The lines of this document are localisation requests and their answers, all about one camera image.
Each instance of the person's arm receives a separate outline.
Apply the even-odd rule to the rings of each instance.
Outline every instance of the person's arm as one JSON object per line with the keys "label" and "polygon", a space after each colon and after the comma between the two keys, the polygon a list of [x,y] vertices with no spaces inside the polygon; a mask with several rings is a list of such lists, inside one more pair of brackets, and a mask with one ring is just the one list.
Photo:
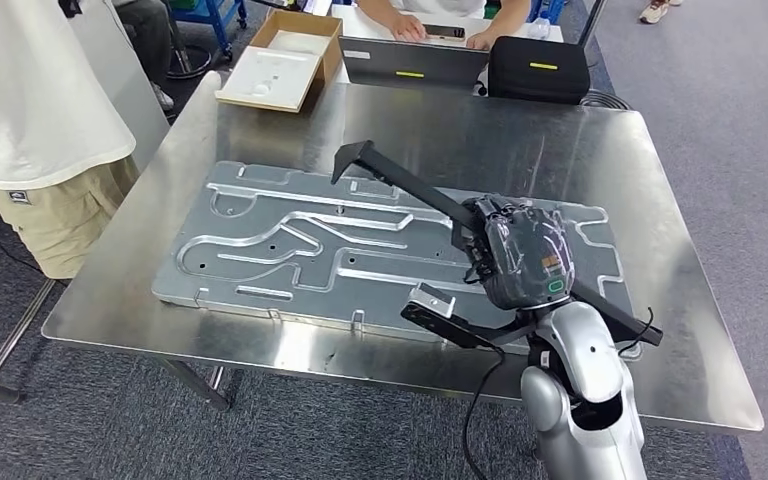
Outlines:
{"label": "person's arm", "polygon": [[413,15],[402,15],[389,0],[357,0],[357,4],[366,16],[387,27],[396,40],[421,42],[426,37],[422,22]]}
{"label": "person's arm", "polygon": [[496,39],[512,35],[525,23],[531,12],[531,0],[501,0],[502,8],[487,30],[476,33],[466,41],[467,48],[490,50]]}

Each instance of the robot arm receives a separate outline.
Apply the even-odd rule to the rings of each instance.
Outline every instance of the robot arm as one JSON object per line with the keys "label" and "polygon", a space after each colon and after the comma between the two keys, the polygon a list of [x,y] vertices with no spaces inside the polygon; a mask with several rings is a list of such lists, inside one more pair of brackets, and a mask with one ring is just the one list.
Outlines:
{"label": "robot arm", "polygon": [[663,334],[574,282],[559,212],[500,195],[458,204],[370,141],[338,150],[332,183],[353,163],[449,216],[452,244],[469,257],[475,281],[495,306],[516,311],[509,325],[476,327],[454,313],[454,298],[420,284],[402,317],[463,348],[492,348],[502,356],[499,345],[526,336],[530,366],[520,387],[549,477],[644,480],[634,386],[614,344],[634,339],[658,345]]}
{"label": "robot arm", "polygon": [[549,478],[644,480],[634,384],[599,313],[573,302],[538,323],[520,388]]}

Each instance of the stainless steel table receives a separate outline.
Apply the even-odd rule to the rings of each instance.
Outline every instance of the stainless steel table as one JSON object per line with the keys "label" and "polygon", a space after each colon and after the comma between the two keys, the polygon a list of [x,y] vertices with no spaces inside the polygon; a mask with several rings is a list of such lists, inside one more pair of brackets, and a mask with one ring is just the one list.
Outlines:
{"label": "stainless steel table", "polygon": [[[604,207],[635,312],[664,332],[631,364],[649,421],[732,433],[763,428],[693,242],[640,114],[333,84],[298,115],[217,105],[201,82],[83,270],[43,326],[77,347],[154,355],[215,406],[183,361],[429,393],[474,390],[492,353],[269,318],[174,307],[155,271],[217,160],[327,173],[343,143],[372,139],[433,184]],[[401,305],[393,305],[397,315]],[[519,401],[514,356],[486,393]]]}

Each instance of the metal plate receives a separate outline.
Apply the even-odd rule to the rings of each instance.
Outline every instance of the metal plate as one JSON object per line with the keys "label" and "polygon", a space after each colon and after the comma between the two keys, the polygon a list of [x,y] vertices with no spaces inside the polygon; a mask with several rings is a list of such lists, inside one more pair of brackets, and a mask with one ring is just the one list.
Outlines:
{"label": "metal plate", "polygon": [[[457,201],[477,192],[441,189]],[[631,312],[608,216],[598,207],[529,199],[565,218],[576,277]],[[456,312],[505,325],[480,285],[450,220],[402,190],[344,177],[218,162],[152,285],[161,300],[365,333],[441,340],[399,316],[419,282],[457,298]],[[524,340],[511,345],[524,347]]]}

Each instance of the black cable coil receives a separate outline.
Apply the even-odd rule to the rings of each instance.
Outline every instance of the black cable coil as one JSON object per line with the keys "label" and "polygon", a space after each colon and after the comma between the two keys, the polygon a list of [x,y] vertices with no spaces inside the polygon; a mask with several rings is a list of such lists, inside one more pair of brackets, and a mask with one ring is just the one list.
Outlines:
{"label": "black cable coil", "polygon": [[603,107],[603,108],[615,108],[617,110],[633,110],[631,105],[626,103],[622,98],[599,90],[590,90],[581,99],[581,103],[585,107]]}

